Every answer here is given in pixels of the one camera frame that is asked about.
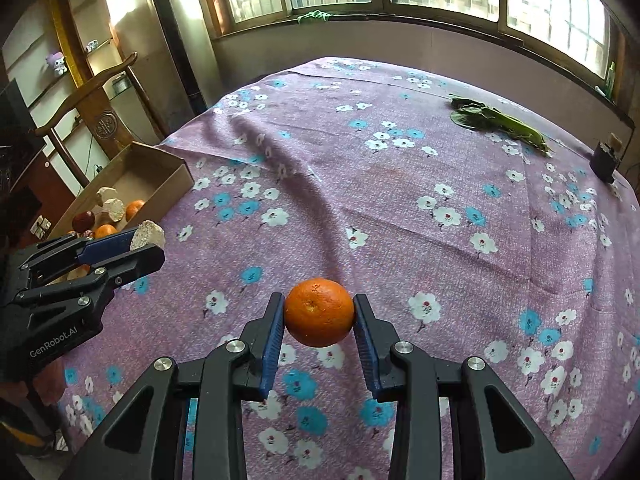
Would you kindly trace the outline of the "purple floral tablecloth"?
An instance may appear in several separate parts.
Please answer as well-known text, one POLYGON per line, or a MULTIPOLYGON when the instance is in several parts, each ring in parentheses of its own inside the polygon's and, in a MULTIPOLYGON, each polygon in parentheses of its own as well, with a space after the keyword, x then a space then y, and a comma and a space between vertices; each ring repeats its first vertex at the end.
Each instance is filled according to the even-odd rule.
POLYGON ((159 356, 239 336, 273 292, 328 278, 431 356, 481 356, 578 479, 639 420, 639 204, 585 144, 447 78, 322 58, 224 96, 163 143, 194 179, 163 267, 65 359, 78 451, 159 356), (549 156, 450 119, 450 93, 537 129, 549 156))

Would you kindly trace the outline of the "cardboard box tray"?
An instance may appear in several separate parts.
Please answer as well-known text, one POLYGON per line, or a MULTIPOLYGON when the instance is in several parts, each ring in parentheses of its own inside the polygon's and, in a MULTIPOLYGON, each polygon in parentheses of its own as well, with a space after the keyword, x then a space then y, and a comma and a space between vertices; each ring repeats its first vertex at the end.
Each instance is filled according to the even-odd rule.
POLYGON ((192 190, 194 180, 186 161, 161 148, 134 142, 124 148, 81 191, 76 200, 52 229, 49 237, 55 238, 75 232, 72 219, 75 214, 92 210, 96 216, 93 230, 78 234, 83 236, 104 224, 111 224, 118 232, 135 230, 144 220, 152 220, 165 232, 166 246, 177 243, 177 231, 170 226, 176 220, 177 204, 192 190), (116 224, 104 221, 102 206, 96 203, 96 192, 102 186, 114 188, 119 199, 127 206, 133 200, 144 200, 144 206, 129 222, 123 218, 116 224))

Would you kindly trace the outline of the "green cloth on sill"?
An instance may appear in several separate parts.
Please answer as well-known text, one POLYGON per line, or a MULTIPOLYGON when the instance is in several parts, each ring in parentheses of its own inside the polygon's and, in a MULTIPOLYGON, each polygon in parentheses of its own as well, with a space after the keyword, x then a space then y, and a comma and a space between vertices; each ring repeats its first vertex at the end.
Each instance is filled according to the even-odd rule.
POLYGON ((322 10, 312 10, 308 11, 302 15, 299 15, 297 18, 298 24, 303 23, 318 23, 318 22, 327 22, 332 18, 333 14, 330 12, 322 11, 322 10))

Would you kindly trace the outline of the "small black object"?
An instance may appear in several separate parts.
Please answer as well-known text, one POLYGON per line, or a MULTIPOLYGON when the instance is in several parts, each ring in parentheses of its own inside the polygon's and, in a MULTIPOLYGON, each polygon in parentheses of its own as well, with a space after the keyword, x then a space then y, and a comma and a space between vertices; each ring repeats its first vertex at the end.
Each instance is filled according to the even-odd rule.
POLYGON ((606 142, 598 142, 591 155, 589 167, 602 182, 606 184, 614 182, 614 171, 620 164, 618 155, 622 148, 622 140, 612 132, 608 135, 606 142))

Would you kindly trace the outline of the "green leafy vegetable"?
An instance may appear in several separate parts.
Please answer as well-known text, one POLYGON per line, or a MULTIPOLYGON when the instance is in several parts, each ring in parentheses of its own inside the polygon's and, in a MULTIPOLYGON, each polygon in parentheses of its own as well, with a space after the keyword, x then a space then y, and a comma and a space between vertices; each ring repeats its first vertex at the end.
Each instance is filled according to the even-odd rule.
POLYGON ((457 96, 450 93, 450 119, 456 125, 465 129, 489 132, 500 130, 511 139, 521 141, 540 154, 549 156, 552 149, 544 140, 544 136, 535 128, 526 125, 518 118, 504 114, 495 107, 483 102, 457 96))

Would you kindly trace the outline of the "green bottle on sill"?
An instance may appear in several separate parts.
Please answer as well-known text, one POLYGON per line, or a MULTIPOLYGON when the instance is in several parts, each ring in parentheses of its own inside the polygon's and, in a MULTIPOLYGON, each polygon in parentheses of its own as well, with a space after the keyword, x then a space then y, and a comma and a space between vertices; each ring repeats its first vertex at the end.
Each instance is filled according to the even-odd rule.
POLYGON ((604 87, 604 94, 606 98, 610 101, 612 101, 613 99, 615 76, 616 76, 616 65, 615 65, 615 62, 612 61, 608 66, 608 70, 606 71, 605 87, 604 87))

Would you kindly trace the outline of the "tall silver air conditioner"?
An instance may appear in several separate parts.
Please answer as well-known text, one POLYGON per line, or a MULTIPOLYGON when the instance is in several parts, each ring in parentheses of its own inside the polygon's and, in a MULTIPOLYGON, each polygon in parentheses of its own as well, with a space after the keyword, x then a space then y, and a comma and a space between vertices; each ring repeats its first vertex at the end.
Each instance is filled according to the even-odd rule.
POLYGON ((148 0, 194 115, 224 94, 206 0, 148 0))

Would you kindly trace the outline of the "dark red date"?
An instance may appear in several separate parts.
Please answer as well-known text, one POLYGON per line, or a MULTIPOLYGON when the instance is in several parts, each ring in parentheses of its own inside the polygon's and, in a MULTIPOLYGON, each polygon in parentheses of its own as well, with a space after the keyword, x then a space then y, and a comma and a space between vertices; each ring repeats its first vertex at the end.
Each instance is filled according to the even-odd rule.
POLYGON ((85 232, 92 231, 95 223, 96 216, 93 211, 86 210, 74 215, 72 219, 72 229, 78 234, 84 234, 85 232))

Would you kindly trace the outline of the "small orange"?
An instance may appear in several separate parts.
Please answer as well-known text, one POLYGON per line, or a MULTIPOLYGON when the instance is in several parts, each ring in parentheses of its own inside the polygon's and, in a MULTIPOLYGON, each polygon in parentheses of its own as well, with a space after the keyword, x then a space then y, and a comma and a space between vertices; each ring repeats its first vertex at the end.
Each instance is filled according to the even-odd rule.
POLYGON ((324 348, 343 340, 355 317, 349 292, 326 278, 295 285, 284 300, 284 324, 301 344, 324 348))

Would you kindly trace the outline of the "large white sugarcane chunk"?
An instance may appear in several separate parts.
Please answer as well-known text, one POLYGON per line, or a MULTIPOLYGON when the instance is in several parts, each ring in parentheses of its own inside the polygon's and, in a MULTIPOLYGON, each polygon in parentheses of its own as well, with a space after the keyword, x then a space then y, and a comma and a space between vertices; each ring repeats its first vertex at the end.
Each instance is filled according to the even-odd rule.
POLYGON ((110 186, 102 186, 102 188, 99 188, 98 192, 96 192, 96 203, 99 206, 103 206, 108 200, 112 200, 113 198, 119 198, 119 194, 110 186))

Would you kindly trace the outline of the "wooden chair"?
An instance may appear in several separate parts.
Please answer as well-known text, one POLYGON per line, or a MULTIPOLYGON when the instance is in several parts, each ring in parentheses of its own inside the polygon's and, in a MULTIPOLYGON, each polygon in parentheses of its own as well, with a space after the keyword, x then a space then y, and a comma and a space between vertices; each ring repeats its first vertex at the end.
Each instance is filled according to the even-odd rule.
POLYGON ((82 188, 89 184, 89 179, 85 171, 73 159, 70 151, 64 146, 58 134, 54 132, 54 127, 69 112, 78 110, 82 123, 88 128, 93 139, 98 142, 109 159, 113 159, 126 146, 134 142, 134 136, 119 118, 103 90, 104 84, 115 76, 125 74, 128 77, 132 88, 137 92, 145 113, 150 118, 151 125, 157 136, 160 139, 168 137, 168 130, 163 119, 158 114, 149 95, 131 68, 137 62, 137 59, 137 52, 132 52, 121 63, 101 70, 96 76, 90 78, 68 96, 43 126, 32 130, 35 136, 44 136, 52 143, 58 156, 62 158, 62 161, 82 188))

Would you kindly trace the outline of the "purple plush toy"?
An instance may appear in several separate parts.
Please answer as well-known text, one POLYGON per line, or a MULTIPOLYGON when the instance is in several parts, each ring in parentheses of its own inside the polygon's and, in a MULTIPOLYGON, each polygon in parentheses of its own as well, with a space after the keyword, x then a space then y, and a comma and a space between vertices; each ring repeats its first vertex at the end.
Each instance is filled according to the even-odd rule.
POLYGON ((68 72, 65 56, 62 52, 54 52, 52 54, 49 54, 46 57, 46 62, 57 77, 61 77, 68 72))

